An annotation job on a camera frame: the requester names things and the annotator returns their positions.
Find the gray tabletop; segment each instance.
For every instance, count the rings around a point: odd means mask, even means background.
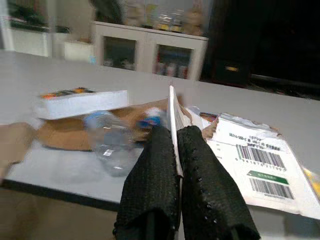
[[[185,106],[227,112],[277,128],[302,165],[320,174],[320,101],[4,51],[0,51],[0,80],[0,124],[33,125],[38,123],[32,102],[43,93],[76,87],[128,90],[129,103],[142,104],[167,98],[173,84]],[[48,149],[35,142],[6,179],[118,203],[124,178],[107,176],[91,159],[90,152]],[[308,218],[260,207],[250,211],[263,239],[286,239],[285,235],[319,239],[318,227]]]

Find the barcode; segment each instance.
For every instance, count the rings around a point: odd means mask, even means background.
[[[282,162],[279,154],[241,145],[236,145],[236,149],[241,159],[253,160],[259,163],[285,168],[285,165]]]
[[[280,196],[287,199],[294,199],[294,196],[288,186],[277,184],[274,182],[263,181],[250,178],[252,190],[264,194]]]

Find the white table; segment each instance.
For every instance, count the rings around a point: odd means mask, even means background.
[[[0,124],[35,124],[33,98],[46,92],[76,87],[128,90],[129,103],[142,104],[165,99],[172,82],[183,94],[185,106],[232,113],[278,128],[298,160],[320,173],[320,101],[4,51],[0,51],[0,81]],[[6,179],[20,190],[28,190],[23,184],[38,186],[40,195],[52,190],[49,197],[69,195],[65,200],[77,202],[78,196],[84,204],[91,199],[96,207],[112,210],[120,202],[125,179],[108,176],[92,159],[90,152],[48,149],[35,142]],[[261,207],[249,209],[263,240],[320,238],[312,219]]]

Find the floor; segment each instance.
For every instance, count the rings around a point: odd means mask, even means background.
[[[0,240],[113,240],[117,213],[0,188]]]

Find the cabinet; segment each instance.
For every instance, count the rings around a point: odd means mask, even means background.
[[[208,39],[95,21],[97,64],[198,81]]]

